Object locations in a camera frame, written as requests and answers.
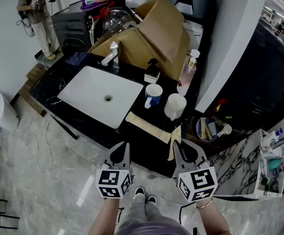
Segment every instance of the leg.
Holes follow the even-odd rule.
[[[49,43],[48,43],[48,39],[47,39],[47,35],[43,26],[43,23],[37,23],[37,24],[32,24],[31,25],[35,35],[37,36],[40,45],[41,45],[41,49],[45,55],[45,57],[48,57],[51,55],[50,49],[49,49]]]
[[[147,202],[145,206],[147,221],[156,221],[160,223],[181,226],[177,221],[172,218],[161,215],[157,205],[153,202]]]
[[[51,18],[47,18],[43,21],[44,29],[47,34],[47,38],[50,41],[50,44],[52,45],[52,51],[53,53],[59,48],[59,41],[57,39],[55,30],[54,30],[54,25],[52,23]]]
[[[135,194],[127,216],[125,217],[125,221],[121,225],[120,229],[130,226],[132,223],[144,223],[146,221],[145,195],[141,193]]]

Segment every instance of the sink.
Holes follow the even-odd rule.
[[[85,66],[59,93],[58,98],[116,129],[142,88],[139,83]]]

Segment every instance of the sneaker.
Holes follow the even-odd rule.
[[[156,199],[155,196],[150,196],[150,197],[148,197],[147,203],[148,203],[148,202],[152,202],[152,203],[154,203],[154,204],[157,206],[157,199]]]
[[[144,191],[143,187],[138,187],[138,188],[135,189],[134,197],[139,196],[139,195],[142,195],[145,198],[145,191]]]
[[[55,54],[50,54],[48,57],[45,57],[48,61],[53,61],[56,58]]]

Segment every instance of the faucet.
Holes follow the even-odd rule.
[[[108,63],[113,60],[112,66],[117,69],[119,68],[119,53],[118,53],[119,44],[120,44],[119,41],[112,41],[109,47],[111,53],[103,59],[101,63],[103,66],[107,66]]]

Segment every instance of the marble floor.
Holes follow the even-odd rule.
[[[40,171],[36,140],[30,132],[0,134],[0,198],[9,201],[8,214],[21,218],[19,230],[1,230],[1,234],[86,235],[103,203],[94,179],[106,148],[85,137],[74,140],[50,115],[41,117],[21,97],[15,109],[20,116],[18,130],[32,130],[38,139],[42,170],[47,171],[51,165],[45,135],[54,165],[48,174]],[[131,167],[135,178],[126,197],[121,200],[120,206],[125,209],[120,222],[136,186],[144,186],[147,192],[156,195],[162,214],[178,220],[180,206],[186,202],[174,181],[161,178],[136,164]],[[215,199],[215,203],[227,219],[233,235],[283,233],[284,196],[260,202]],[[184,208],[181,220],[191,234],[193,227],[198,227],[200,234],[206,234],[195,207]]]

